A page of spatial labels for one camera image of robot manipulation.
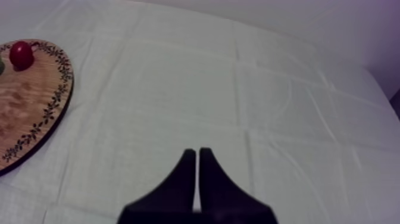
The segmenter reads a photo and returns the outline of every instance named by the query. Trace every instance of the green object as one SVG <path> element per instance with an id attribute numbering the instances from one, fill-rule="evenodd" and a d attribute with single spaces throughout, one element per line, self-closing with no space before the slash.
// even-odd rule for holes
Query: green object
<path id="1" fill-rule="evenodd" d="M 4 68 L 5 68 L 4 62 L 1 60 L 1 57 L 0 57 L 0 74 L 3 73 Z"/>

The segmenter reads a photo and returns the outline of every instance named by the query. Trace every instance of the red apple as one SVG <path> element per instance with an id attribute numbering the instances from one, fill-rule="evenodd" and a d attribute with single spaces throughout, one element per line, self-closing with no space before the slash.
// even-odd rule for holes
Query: red apple
<path id="1" fill-rule="evenodd" d="M 10 49 L 10 61 L 19 70 L 25 70 L 33 64 L 32 47 L 24 41 L 18 41 Z"/>

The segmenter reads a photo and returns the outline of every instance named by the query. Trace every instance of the wooden tray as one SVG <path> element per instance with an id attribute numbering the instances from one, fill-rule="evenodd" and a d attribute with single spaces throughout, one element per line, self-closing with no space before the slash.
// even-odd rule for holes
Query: wooden tray
<path id="1" fill-rule="evenodd" d="M 74 76 L 65 52 L 53 43 L 28 39 L 35 62 L 14 70 L 8 59 L 14 42 L 0 45 L 0 176 L 34 154 L 60 123 L 70 102 Z"/>

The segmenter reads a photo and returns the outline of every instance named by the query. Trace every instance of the white fabric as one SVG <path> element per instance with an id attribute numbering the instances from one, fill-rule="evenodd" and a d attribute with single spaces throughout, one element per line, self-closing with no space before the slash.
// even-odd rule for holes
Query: white fabric
<path id="1" fill-rule="evenodd" d="M 0 29 L 59 45 L 75 74 L 52 138 L 0 177 L 1 223 L 115 223 L 199 147 L 280 223 L 400 219 L 399 121 L 366 70 L 324 49 L 124 0 L 6 0 Z"/>

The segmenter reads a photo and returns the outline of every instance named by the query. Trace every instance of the table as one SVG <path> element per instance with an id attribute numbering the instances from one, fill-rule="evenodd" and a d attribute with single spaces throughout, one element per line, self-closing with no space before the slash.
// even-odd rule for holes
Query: table
<path id="1" fill-rule="evenodd" d="M 280 223 L 400 218 L 399 120 L 326 49 L 128 0 L 6 0 L 0 29 L 57 44 L 75 74 L 52 138 L 0 177 L 1 223 L 115 223 L 200 147 Z"/>

